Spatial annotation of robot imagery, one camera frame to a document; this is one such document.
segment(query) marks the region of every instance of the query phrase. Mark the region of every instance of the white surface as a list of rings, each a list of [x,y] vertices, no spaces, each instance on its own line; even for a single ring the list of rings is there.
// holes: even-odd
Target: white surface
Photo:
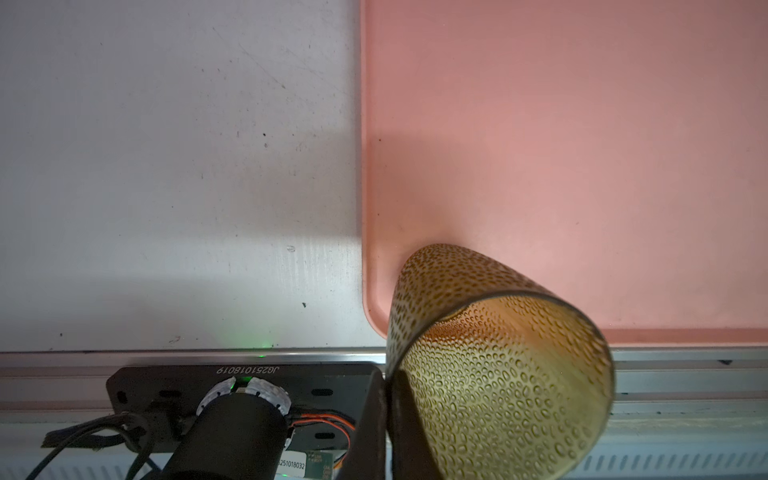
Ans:
[[[609,428],[565,478],[739,478],[768,473],[768,436],[764,421],[722,419],[707,422],[609,422]],[[38,448],[46,432],[69,425],[0,424],[0,475],[23,479],[45,456]],[[387,448],[390,466],[391,447]],[[164,466],[169,454],[152,459]],[[69,449],[54,460],[41,478],[121,480],[134,454],[124,446],[99,452]],[[391,478],[387,468],[387,478]]]
[[[384,345],[357,58],[355,0],[1,3],[0,350]]]

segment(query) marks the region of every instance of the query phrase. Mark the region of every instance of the orange wire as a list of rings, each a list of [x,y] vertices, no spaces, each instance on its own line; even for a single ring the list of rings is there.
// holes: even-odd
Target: orange wire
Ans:
[[[355,426],[351,423],[347,422],[345,419],[338,415],[334,415],[332,413],[304,413],[301,415],[301,418],[303,419],[334,419],[339,423],[342,423],[348,427],[350,427],[353,431],[355,430]]]
[[[341,428],[341,427],[340,427],[340,426],[338,426],[337,424],[335,424],[335,423],[333,423],[333,422],[329,422],[328,420],[324,420],[324,419],[321,419],[321,418],[311,418],[311,419],[306,419],[306,420],[296,420],[294,423],[290,424],[290,426],[292,426],[292,427],[293,427],[293,426],[295,426],[295,425],[305,425],[305,424],[307,424],[307,423],[317,423],[317,422],[320,422],[320,423],[327,423],[328,425],[331,425],[333,428],[340,430],[340,431],[341,431],[341,433],[343,433],[343,434],[344,434],[344,436],[346,437],[346,447],[347,447],[347,448],[349,448],[349,447],[351,447],[351,446],[352,446],[352,440],[350,440],[350,439],[349,439],[349,433],[347,433],[345,429]],[[337,468],[341,468],[341,464],[342,464],[342,462],[339,462],[339,463],[338,463],[336,466],[334,466],[333,468],[334,468],[334,469],[337,469]]]

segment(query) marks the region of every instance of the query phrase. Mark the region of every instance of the metal frame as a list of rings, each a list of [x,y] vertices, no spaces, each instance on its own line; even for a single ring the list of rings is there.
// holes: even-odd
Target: metal frame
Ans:
[[[613,415],[768,415],[768,348],[614,349]],[[129,365],[386,362],[383,348],[0,353],[0,422],[81,421],[110,410]]]

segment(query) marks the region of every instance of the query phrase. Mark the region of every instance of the black metal plate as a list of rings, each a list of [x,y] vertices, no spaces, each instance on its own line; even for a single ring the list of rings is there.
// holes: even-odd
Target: black metal plate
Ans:
[[[257,376],[285,389],[294,406],[334,409],[357,421],[376,369],[375,363],[128,366],[107,380],[107,392],[115,412],[147,418],[156,435],[155,452],[172,452],[208,390],[231,376]],[[300,451],[346,448],[344,435],[322,424],[296,429],[290,446]]]

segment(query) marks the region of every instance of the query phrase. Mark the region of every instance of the scratched white tabletop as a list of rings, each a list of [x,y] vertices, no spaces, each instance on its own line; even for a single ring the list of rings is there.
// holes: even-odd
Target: scratched white tabletop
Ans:
[[[1,3],[0,350],[382,346],[357,3]]]

